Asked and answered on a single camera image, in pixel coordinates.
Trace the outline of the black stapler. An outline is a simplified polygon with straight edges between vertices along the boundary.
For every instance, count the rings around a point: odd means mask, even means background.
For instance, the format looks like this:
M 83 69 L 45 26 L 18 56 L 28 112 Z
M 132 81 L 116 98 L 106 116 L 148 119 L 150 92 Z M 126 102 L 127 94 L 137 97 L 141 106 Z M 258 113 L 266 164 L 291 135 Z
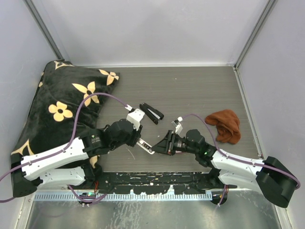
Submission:
M 151 107 L 147 103 L 139 104 L 139 108 L 153 121 L 154 124 L 158 124 L 159 120 L 163 120 L 164 114 L 159 110 Z

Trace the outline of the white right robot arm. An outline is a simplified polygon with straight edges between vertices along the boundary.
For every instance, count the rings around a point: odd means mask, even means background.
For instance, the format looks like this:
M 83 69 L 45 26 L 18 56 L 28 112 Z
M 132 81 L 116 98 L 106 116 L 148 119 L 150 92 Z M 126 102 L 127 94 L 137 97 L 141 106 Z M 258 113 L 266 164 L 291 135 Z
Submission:
M 201 166 L 211 169 L 207 177 L 214 188 L 250 189 L 281 208 L 288 207 L 294 191 L 300 188 L 298 179 L 275 157 L 261 160 L 228 153 L 206 142 L 197 129 L 187 131 L 184 137 L 178 130 L 169 130 L 152 151 L 170 156 L 177 152 L 194 154 Z

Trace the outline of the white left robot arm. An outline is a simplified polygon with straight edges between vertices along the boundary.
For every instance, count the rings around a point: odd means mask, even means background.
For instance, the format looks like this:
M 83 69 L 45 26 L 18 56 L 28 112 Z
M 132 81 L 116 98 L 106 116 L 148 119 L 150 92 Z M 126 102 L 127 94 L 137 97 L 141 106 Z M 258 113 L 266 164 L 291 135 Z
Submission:
M 13 197 L 27 196 L 39 188 L 92 188 L 96 178 L 90 159 L 122 145 L 135 146 L 141 137 L 140 121 L 144 115 L 140 109 L 134 109 L 125 119 L 103 129 L 90 129 L 67 145 L 31 156 L 11 155 Z

